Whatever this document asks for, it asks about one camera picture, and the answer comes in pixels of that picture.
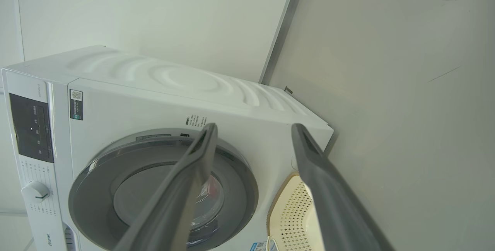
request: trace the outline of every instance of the dial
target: dial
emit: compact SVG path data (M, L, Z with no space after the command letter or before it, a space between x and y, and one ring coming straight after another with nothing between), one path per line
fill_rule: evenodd
M50 196L50 190L46 185L37 181L30 181L23 189L21 193L25 200L33 203L40 203L46 200Z

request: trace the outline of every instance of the black display panel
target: black display panel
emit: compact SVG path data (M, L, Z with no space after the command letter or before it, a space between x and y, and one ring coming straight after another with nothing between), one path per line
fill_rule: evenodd
M48 104L9 94L19 154L53 163Z

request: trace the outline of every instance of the qr code sticker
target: qr code sticker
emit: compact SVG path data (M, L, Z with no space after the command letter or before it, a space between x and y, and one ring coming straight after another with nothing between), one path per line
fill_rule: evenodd
M70 90L70 99L75 101L83 101L83 92L78 90Z
M265 242L255 242L249 251L266 251Z

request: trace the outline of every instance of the washing machine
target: washing machine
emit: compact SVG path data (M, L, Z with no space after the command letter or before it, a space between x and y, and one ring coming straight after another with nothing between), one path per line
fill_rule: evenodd
M281 89L104 46L2 69L12 145L36 247L112 250L208 123L212 172L191 251L252 251L296 162L290 127L324 149L333 129Z

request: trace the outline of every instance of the perforated basket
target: perforated basket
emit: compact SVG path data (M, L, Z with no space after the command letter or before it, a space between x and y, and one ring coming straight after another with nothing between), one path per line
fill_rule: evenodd
M298 173L287 177L268 213L268 251L325 250L308 191Z

